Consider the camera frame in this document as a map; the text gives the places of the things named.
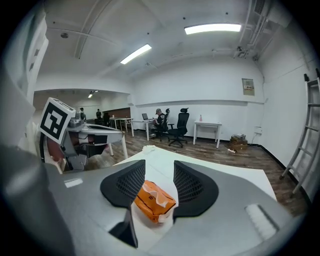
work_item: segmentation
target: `laptop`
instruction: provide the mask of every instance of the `laptop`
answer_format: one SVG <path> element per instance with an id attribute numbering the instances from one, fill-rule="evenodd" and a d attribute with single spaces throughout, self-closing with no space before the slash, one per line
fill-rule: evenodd
<path id="1" fill-rule="evenodd" d="M 148 115 L 146 113 L 142 114 L 142 118 L 143 120 L 147 121 L 147 120 L 153 120 L 153 118 L 148 118 Z"/>

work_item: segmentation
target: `fluorescent light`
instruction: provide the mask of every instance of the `fluorescent light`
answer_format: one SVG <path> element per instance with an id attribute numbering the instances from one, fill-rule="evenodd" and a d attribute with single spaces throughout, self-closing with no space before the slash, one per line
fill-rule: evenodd
<path id="1" fill-rule="evenodd" d="M 209 31 L 234 31 L 239 32 L 241 29 L 240 24 L 222 24 L 222 23 L 215 23 L 215 24 L 203 24 L 203 25 L 196 25 L 196 26 L 188 26 L 185 27 L 185 33 L 187 35 L 200 33 L 200 32 L 209 32 Z"/>
<path id="2" fill-rule="evenodd" d="M 128 57 L 126 57 L 120 63 L 127 64 L 129 61 L 133 60 L 135 57 L 138 57 L 140 54 L 143 54 L 144 52 L 150 49 L 151 49 L 151 46 L 149 44 L 146 44 L 145 46 L 142 46 L 140 49 L 136 50 L 134 53 L 131 53 Z"/>

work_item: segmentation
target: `seated person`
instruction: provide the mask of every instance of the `seated person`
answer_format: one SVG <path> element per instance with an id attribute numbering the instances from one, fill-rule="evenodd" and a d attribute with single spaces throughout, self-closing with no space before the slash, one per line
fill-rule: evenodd
<path id="1" fill-rule="evenodd" d="M 165 114 L 162 113 L 160 108 L 157 108 L 155 113 L 158 115 L 158 118 L 155 118 L 153 120 L 153 128 L 151 129 L 153 133 L 161 129 L 162 123 L 164 122 L 164 119 L 165 119 Z"/>

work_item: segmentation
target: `orange package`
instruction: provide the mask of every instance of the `orange package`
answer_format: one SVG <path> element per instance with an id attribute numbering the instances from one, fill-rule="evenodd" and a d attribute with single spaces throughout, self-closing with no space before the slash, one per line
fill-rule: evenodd
<path id="1" fill-rule="evenodd" d="M 176 207 L 176 201 L 155 183 L 146 180 L 134 200 L 140 210 L 154 223 L 162 223 Z"/>

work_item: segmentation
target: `ladder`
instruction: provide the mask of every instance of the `ladder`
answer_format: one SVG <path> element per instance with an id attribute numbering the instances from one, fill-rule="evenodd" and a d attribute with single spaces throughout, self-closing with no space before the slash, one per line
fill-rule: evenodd
<path id="1" fill-rule="evenodd" d="M 290 195 L 291 198 L 295 195 L 295 193 L 298 191 L 298 189 L 302 186 L 303 182 L 305 181 L 306 177 L 308 176 L 308 174 L 311 170 L 312 164 L 315 160 L 315 157 L 316 157 L 316 154 L 317 154 L 317 151 L 319 148 L 319 144 L 320 144 L 320 134 L 319 134 L 320 122 L 318 124 L 318 127 L 312 127 L 310 125 L 310 117 L 311 117 L 311 113 L 312 113 L 311 109 L 320 107 L 320 104 L 315 104 L 315 103 L 311 102 L 311 87 L 318 87 L 318 90 L 320 93 L 320 72 L 319 72 L 318 68 L 316 68 L 315 71 L 316 71 L 317 79 L 313 80 L 313 81 L 310 81 L 307 74 L 304 74 L 306 102 L 307 102 L 305 124 L 304 124 L 304 128 L 303 128 L 303 131 L 302 131 L 302 134 L 300 137 L 300 141 L 299 141 L 298 146 L 292 156 L 292 159 L 290 160 L 290 162 L 289 162 L 288 166 L 286 167 L 286 169 L 284 170 L 283 174 L 279 177 L 279 179 L 282 180 L 285 177 L 285 175 L 289 172 L 290 169 L 293 171 L 296 170 L 293 165 L 294 165 L 295 161 L 297 160 L 297 157 L 298 157 L 300 151 L 302 151 L 305 154 L 310 156 L 310 161 L 305 169 L 304 174 L 302 175 L 301 178 L 299 178 L 298 184 L 295 186 L 294 190 L 292 191 L 292 194 Z M 316 142 L 314 152 L 309 152 L 308 150 L 303 148 L 308 130 L 318 133 L 318 139 Z"/>

